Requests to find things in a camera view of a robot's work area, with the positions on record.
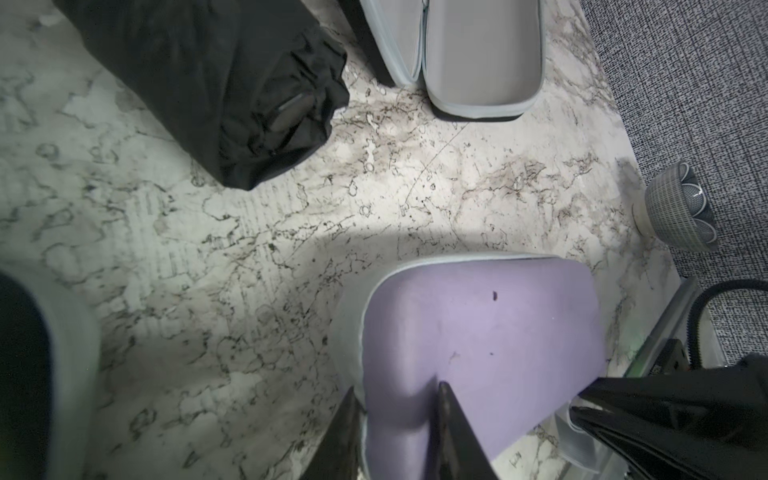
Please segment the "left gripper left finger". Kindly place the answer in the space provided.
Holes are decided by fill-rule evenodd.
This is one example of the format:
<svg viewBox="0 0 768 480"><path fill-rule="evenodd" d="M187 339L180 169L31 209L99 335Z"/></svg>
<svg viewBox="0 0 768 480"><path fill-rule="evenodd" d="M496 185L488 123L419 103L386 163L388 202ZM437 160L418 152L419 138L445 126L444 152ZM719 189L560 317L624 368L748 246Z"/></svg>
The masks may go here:
<svg viewBox="0 0 768 480"><path fill-rule="evenodd" d="M301 480L355 480L360 473L363 407L350 387Z"/></svg>

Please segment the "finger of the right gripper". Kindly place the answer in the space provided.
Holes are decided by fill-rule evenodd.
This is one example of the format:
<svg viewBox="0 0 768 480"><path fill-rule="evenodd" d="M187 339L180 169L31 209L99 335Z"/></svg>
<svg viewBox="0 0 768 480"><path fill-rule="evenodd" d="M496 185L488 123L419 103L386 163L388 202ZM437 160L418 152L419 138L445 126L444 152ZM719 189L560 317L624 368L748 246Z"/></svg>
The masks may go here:
<svg viewBox="0 0 768 480"><path fill-rule="evenodd" d="M644 378L600 378L573 424L643 479L764 479L767 359Z"/></svg>

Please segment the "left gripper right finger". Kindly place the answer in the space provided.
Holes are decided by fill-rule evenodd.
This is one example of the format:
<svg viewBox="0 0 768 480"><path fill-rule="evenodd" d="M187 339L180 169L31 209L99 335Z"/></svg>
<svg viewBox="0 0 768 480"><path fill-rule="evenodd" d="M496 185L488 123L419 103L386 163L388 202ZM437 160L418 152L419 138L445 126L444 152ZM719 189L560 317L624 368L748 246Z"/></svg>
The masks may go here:
<svg viewBox="0 0 768 480"><path fill-rule="evenodd" d="M428 479L498 479L448 382L438 384L431 420Z"/></svg>

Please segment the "grey zippered case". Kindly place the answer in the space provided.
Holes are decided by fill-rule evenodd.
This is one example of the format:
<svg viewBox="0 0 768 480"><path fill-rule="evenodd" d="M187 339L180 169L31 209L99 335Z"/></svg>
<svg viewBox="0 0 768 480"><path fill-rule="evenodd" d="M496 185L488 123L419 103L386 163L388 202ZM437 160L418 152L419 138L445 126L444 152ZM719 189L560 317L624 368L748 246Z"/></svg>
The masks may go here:
<svg viewBox="0 0 768 480"><path fill-rule="evenodd" d="M2 478L81 477L100 349L84 301L40 272L2 265Z"/></svg>

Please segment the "black umbrella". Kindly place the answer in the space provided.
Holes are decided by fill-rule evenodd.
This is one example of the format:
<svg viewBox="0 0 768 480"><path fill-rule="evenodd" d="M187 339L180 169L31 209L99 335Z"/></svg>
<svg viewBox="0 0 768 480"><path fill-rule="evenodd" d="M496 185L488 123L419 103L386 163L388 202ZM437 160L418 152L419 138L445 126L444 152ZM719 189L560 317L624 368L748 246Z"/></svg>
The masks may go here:
<svg viewBox="0 0 768 480"><path fill-rule="evenodd" d="M344 48L300 1L60 1L86 49L229 188L313 155L349 93Z"/></svg>

